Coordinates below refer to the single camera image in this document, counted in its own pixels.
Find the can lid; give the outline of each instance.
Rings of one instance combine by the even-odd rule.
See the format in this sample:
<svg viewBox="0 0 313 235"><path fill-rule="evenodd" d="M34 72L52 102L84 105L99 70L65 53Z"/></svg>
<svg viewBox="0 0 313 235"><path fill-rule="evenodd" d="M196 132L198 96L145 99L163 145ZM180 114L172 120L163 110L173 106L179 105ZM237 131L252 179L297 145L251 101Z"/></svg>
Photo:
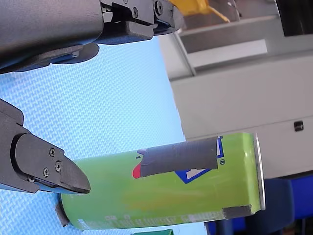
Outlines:
<svg viewBox="0 0 313 235"><path fill-rule="evenodd" d="M260 145L259 145L257 134L254 134L254 152L255 152L257 174L258 174L260 206L262 210L265 210L265 189L264 189L264 178L263 178L263 169L262 169L262 158L261 158L261 151L260 151Z"/></svg>

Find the textured blue mat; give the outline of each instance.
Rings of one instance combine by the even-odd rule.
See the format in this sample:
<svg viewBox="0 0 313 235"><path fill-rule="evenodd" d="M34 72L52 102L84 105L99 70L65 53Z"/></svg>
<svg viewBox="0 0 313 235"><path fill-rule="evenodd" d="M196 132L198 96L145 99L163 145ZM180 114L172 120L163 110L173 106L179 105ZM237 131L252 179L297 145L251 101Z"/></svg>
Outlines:
<svg viewBox="0 0 313 235"><path fill-rule="evenodd" d="M101 46L97 57L77 65L0 75L0 98L23 111L27 129L71 159L184 140L157 40ZM0 190L0 235L129 235L147 230L62 228L56 201L52 193ZM175 235L205 234L202 223L172 228Z"/></svg>

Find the green can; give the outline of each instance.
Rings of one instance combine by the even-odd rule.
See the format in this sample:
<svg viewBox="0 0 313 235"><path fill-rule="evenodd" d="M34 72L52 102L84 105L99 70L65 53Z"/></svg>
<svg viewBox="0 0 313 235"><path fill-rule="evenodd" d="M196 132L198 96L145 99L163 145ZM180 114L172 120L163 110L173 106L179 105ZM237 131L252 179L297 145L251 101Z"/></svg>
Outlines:
<svg viewBox="0 0 313 235"><path fill-rule="evenodd" d="M81 230L230 219L265 209L256 135L240 133L76 162L89 194L62 194Z"/></svg>

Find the yellow object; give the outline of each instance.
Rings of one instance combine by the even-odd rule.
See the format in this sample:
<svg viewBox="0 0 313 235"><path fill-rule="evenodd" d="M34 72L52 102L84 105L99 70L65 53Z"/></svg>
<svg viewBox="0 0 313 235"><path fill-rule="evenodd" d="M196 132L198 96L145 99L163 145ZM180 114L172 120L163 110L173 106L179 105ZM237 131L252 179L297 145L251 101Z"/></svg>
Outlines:
<svg viewBox="0 0 313 235"><path fill-rule="evenodd" d="M219 11L209 5L208 0L170 0L184 16L195 14L210 14L214 13L221 17L224 21L230 22L230 20L221 14Z"/></svg>

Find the gray tape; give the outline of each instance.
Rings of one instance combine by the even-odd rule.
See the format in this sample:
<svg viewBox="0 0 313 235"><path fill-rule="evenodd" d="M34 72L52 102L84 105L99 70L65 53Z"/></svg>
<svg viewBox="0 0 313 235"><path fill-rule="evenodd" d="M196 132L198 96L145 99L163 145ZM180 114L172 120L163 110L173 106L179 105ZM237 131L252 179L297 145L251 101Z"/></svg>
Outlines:
<svg viewBox="0 0 313 235"><path fill-rule="evenodd" d="M148 148L140 176L188 169L217 169L217 137Z"/></svg>
<svg viewBox="0 0 313 235"><path fill-rule="evenodd" d="M252 215L251 205L223 208L223 215L225 216L225 219Z"/></svg>

